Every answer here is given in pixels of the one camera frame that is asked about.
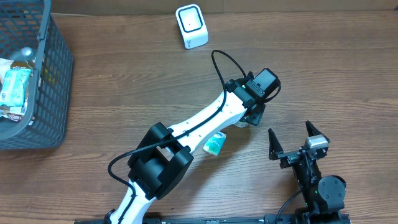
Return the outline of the green lid white jar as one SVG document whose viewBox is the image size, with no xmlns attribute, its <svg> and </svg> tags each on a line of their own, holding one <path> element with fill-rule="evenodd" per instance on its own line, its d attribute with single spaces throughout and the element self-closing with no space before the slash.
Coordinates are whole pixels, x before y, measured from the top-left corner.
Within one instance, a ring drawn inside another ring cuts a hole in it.
<svg viewBox="0 0 398 224">
<path fill-rule="evenodd" d="M 249 124 L 247 122 L 244 121 L 238 121 L 234 124 L 236 127 L 238 128 L 245 128 L 247 127 Z"/>
</svg>

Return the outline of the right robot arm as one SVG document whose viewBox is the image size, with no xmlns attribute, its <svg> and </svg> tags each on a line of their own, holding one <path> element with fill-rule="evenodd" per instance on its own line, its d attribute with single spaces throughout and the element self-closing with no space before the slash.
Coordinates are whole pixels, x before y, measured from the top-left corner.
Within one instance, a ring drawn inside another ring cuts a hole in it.
<svg viewBox="0 0 398 224">
<path fill-rule="evenodd" d="M 346 181 L 338 175 L 322 176 L 317 161 L 326 157 L 330 139 L 310 121 L 305 122 L 308 138 L 296 151 L 284 152 L 272 129 L 269 135 L 269 159 L 279 160 L 282 169 L 291 167 L 299 185 L 276 215 L 266 215 L 274 223 L 350 223 L 348 215 L 342 215 L 346 195 Z M 283 215 L 286 206 L 302 195 L 305 206 L 293 214 Z"/>
</svg>

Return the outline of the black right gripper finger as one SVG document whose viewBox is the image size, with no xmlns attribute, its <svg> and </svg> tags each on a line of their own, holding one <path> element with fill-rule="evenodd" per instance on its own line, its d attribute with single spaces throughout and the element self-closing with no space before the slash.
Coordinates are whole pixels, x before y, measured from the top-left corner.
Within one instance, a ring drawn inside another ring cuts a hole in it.
<svg viewBox="0 0 398 224">
<path fill-rule="evenodd" d="M 306 143 L 330 143 L 330 139 L 322 134 L 310 121 L 305 122 L 308 138 Z"/>
<path fill-rule="evenodd" d="M 268 129 L 268 135 L 269 135 L 269 159 L 272 161 L 278 160 L 281 158 L 281 155 L 284 153 L 284 150 L 280 145 L 280 142 L 277 136 L 275 135 L 275 132 L 271 128 Z"/>
</svg>

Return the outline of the clear bottle with silver cap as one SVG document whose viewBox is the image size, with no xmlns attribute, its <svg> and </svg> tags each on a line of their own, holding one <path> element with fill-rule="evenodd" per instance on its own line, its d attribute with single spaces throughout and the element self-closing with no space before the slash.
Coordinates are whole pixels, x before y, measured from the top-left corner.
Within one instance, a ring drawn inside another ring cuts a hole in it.
<svg viewBox="0 0 398 224">
<path fill-rule="evenodd" d="M 36 54 L 30 47 L 24 47 L 19 51 L 11 54 L 9 57 L 12 60 L 11 69 L 34 69 Z"/>
</svg>

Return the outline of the small green tissue packet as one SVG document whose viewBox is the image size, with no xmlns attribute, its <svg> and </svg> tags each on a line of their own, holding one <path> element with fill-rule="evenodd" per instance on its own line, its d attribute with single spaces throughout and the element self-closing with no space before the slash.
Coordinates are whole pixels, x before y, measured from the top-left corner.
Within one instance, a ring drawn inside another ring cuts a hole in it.
<svg viewBox="0 0 398 224">
<path fill-rule="evenodd" d="M 226 134 L 217 132 L 211 138 L 209 138 L 203 146 L 203 150 L 213 156 L 218 156 L 221 152 L 221 148 L 226 140 Z"/>
</svg>

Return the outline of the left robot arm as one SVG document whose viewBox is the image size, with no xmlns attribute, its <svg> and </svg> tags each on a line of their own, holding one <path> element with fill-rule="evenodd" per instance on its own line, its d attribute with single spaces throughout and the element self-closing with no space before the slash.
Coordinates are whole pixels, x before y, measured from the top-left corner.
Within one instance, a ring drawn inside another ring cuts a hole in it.
<svg viewBox="0 0 398 224">
<path fill-rule="evenodd" d="M 269 68 L 257 76 L 249 73 L 230 80 L 225 91 L 191 118 L 165 127 L 153 125 L 136 150 L 127 152 L 127 192 L 105 223 L 142 223 L 154 200 L 164 198 L 182 180 L 198 146 L 233 124 L 257 126 L 266 103 L 281 89 L 280 80 Z"/>
</svg>

